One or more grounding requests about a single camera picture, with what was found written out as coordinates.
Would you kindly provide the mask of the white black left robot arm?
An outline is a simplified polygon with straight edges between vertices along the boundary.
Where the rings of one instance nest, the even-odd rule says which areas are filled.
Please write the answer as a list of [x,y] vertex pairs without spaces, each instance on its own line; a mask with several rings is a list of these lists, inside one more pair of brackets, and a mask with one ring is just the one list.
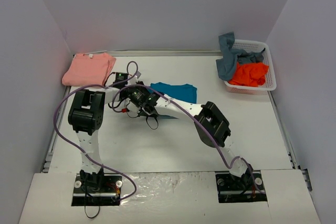
[[127,84],[135,84],[140,75],[136,72],[131,80],[125,82],[128,74],[117,73],[116,83],[112,87],[94,91],[85,88],[75,94],[68,122],[76,132],[82,151],[81,181],[86,182],[93,191],[101,191],[106,185],[98,143],[98,130],[102,126],[104,106],[112,102],[119,89]]

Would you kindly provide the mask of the teal blue t shirt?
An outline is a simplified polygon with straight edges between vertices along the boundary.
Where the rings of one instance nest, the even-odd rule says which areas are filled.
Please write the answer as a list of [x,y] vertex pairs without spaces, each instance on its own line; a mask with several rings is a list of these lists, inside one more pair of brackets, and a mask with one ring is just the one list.
[[151,83],[150,87],[160,93],[188,103],[197,103],[197,88],[191,84],[170,85],[163,82]]

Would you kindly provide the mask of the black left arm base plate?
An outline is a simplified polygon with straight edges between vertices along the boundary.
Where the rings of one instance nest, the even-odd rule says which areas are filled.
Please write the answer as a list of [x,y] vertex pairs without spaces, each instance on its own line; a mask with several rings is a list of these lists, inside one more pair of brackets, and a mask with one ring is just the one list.
[[77,174],[71,206],[119,206],[122,184],[121,176],[106,174],[99,189],[87,186],[87,194],[85,194],[84,180]]

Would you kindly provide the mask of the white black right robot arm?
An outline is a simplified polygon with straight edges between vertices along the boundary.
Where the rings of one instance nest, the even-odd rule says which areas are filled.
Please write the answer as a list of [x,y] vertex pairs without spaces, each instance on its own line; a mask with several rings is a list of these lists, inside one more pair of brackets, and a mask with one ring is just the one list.
[[172,98],[161,92],[149,92],[143,87],[131,87],[121,92],[130,101],[129,111],[138,116],[157,118],[170,116],[180,120],[192,120],[201,141],[217,149],[228,171],[233,175],[233,183],[244,189],[251,184],[252,178],[247,164],[235,153],[229,121],[213,102],[195,104]]

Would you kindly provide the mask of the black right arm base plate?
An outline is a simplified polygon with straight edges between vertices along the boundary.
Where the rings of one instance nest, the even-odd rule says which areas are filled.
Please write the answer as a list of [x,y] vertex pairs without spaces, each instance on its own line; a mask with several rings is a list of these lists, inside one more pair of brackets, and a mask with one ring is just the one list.
[[247,172],[236,177],[229,172],[215,173],[218,202],[248,203],[267,202],[267,195],[260,171],[254,171],[253,177]]

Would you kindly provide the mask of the pink t shirt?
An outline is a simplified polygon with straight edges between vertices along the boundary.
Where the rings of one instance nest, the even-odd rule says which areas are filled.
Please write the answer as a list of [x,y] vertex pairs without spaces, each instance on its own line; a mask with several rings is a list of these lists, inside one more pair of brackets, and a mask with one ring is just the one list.
[[64,86],[103,85],[111,73],[116,58],[103,52],[100,54],[75,54],[61,83]]

